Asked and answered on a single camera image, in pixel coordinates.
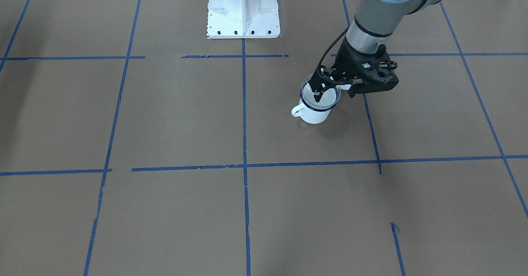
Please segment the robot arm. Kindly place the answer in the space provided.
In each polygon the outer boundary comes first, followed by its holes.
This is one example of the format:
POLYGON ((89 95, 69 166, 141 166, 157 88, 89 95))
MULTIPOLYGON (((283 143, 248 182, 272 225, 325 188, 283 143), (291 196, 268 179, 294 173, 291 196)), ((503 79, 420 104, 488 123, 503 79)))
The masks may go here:
POLYGON ((330 89, 349 86, 349 97, 385 92, 398 84, 397 63, 387 52, 386 42, 406 15, 443 0, 359 0, 354 20, 338 37, 343 42, 334 65, 318 64, 309 86, 319 102, 330 89))

